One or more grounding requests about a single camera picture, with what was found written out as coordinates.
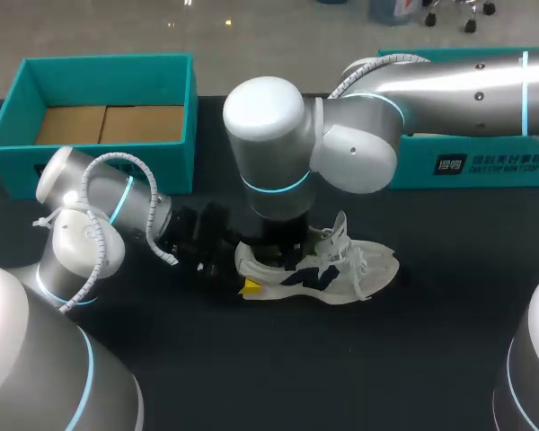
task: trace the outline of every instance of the shoe lace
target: shoe lace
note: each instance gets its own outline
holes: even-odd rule
[[[331,234],[331,229],[323,229],[323,234]],[[367,261],[364,257],[363,251],[359,247],[353,246],[353,241],[347,238],[346,241],[340,242],[337,251],[330,256],[324,257],[327,265],[330,264],[349,264],[349,277],[353,290],[360,301],[366,301],[368,296],[364,295],[361,291],[361,280],[367,273]]]

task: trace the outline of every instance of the cardboard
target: cardboard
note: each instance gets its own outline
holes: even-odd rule
[[[106,109],[100,144],[180,142],[183,106],[133,106]]]
[[[46,108],[35,145],[97,144],[105,106]]]

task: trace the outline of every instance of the yellow tag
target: yellow tag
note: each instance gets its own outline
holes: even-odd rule
[[[240,290],[240,295],[254,295],[261,292],[261,285],[258,285],[254,281],[245,279],[245,284],[243,285],[242,290]]]

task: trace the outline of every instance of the chair wheel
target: chair wheel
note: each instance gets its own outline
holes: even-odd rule
[[[476,30],[477,30],[477,21],[469,20],[465,24],[465,32],[466,33],[475,33]]]
[[[437,23],[437,17],[434,13],[428,13],[428,16],[425,17],[425,25],[428,27],[433,27]]]
[[[493,15],[495,13],[495,4],[494,3],[484,3],[483,4],[483,13],[486,15]]]

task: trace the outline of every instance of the blue container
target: blue container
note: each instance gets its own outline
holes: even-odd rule
[[[183,106],[180,142],[72,147],[91,156],[131,153],[163,193],[191,193],[198,120],[192,65],[186,54],[24,59],[0,110],[0,177],[10,197],[34,198],[41,169],[60,147],[34,144],[46,108],[95,105]]]
[[[403,25],[413,19],[420,6],[420,0],[370,0],[369,16],[382,24]]]
[[[431,61],[522,54],[539,48],[393,49]],[[392,189],[539,186],[539,141],[530,136],[403,136]]]

